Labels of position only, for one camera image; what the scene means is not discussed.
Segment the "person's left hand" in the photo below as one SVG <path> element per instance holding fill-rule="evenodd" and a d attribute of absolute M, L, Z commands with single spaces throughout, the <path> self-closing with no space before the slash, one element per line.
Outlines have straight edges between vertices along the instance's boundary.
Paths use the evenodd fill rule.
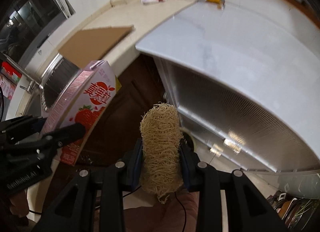
<path fill-rule="evenodd" d="M 27 194 L 23 190 L 10 199 L 10 211 L 13 215 L 18 217 L 25 217 L 29 213 L 29 204 Z"/>

